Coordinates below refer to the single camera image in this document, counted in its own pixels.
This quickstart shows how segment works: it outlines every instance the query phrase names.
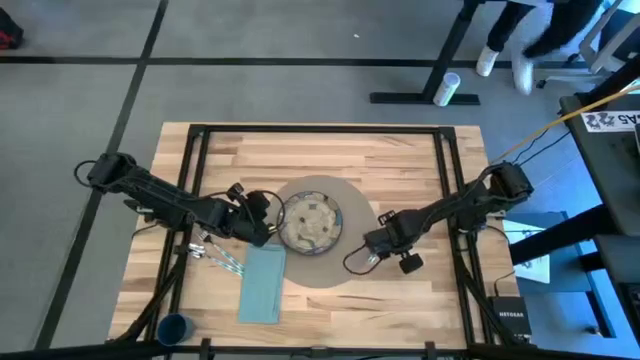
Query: teal towel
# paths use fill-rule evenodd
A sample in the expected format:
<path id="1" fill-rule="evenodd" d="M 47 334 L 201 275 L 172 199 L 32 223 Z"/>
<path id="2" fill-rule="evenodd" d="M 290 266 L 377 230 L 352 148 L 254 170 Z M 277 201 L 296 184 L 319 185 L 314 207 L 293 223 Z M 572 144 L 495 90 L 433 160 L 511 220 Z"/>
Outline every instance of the teal towel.
<path id="1" fill-rule="evenodd" d="M 244 264 L 238 322 L 277 324 L 280 320 L 286 252 L 282 245 L 250 245 Z"/>

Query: person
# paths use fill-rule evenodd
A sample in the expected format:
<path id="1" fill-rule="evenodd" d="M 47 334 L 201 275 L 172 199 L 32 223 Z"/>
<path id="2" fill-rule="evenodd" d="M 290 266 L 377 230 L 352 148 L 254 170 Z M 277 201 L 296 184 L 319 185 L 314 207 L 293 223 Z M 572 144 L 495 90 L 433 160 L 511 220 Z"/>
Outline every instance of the person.
<path id="1" fill-rule="evenodd" d="M 489 76 L 498 54 L 516 29 L 520 21 L 535 8 L 535 0 L 507 2 L 500 18 L 493 25 L 487 44 L 476 65 L 480 76 Z M 513 80 L 519 92 L 531 93 L 533 87 L 533 66 L 536 58 L 560 49 L 589 24 L 602 0 L 555 0 L 551 23 L 542 35 L 522 52 L 514 51 L 511 66 Z"/>

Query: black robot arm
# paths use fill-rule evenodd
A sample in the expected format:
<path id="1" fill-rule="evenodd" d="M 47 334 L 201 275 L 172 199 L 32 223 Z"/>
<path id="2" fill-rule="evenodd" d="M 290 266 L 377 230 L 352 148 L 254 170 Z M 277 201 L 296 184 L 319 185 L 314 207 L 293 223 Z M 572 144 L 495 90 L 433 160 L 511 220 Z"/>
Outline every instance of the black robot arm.
<path id="1" fill-rule="evenodd" d="M 237 183 L 225 194 L 240 206 L 219 198 L 197 197 L 151 175 L 131 155 L 122 153 L 102 154 L 87 180 L 102 193 L 130 196 L 134 201 L 125 201 L 127 206 L 176 231 L 195 223 L 213 235 L 256 246 L 264 245 L 275 231 L 273 225 L 263 222 L 269 201 L 259 191 L 244 196 Z"/>
<path id="2" fill-rule="evenodd" d="M 491 186 L 487 188 L 483 181 L 489 175 Z M 464 188 L 462 192 L 419 210 L 391 211 L 381 215 L 378 221 L 383 228 L 364 235 L 366 247 L 381 260 L 392 254 L 400 255 L 400 267 L 408 274 L 423 264 L 420 257 L 410 255 L 409 250 L 434 223 L 456 215 L 458 229 L 478 230 L 485 225 L 488 213 L 509 210 L 533 192 L 520 166 L 507 162 L 489 166 Z"/>

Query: sticker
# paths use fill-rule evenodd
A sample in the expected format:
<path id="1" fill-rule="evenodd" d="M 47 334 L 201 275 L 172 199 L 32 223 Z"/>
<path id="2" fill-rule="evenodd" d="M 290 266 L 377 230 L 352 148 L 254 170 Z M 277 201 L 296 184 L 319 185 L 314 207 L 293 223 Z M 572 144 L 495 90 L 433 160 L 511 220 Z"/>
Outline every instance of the sticker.
<path id="1" fill-rule="evenodd" d="M 580 116 L 588 132 L 633 131 L 640 123 L 640 111 L 602 111 Z"/>

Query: white sneaker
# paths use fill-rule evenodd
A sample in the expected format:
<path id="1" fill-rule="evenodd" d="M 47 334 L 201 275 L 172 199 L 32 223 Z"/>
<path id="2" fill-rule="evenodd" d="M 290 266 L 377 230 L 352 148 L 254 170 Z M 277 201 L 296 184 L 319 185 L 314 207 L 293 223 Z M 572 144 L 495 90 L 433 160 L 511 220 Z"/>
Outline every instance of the white sneaker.
<path id="1" fill-rule="evenodd" d="M 513 81 L 516 89 L 523 94 L 531 94 L 533 88 L 533 60 L 522 55 L 520 51 L 514 51 L 511 66 L 513 67 Z"/>
<path id="2" fill-rule="evenodd" d="M 482 53 L 480 54 L 480 58 L 478 58 L 478 63 L 476 64 L 476 72 L 478 75 L 484 77 L 489 76 L 499 54 L 499 52 L 493 51 L 488 46 L 485 46 L 484 49 L 482 49 Z"/>

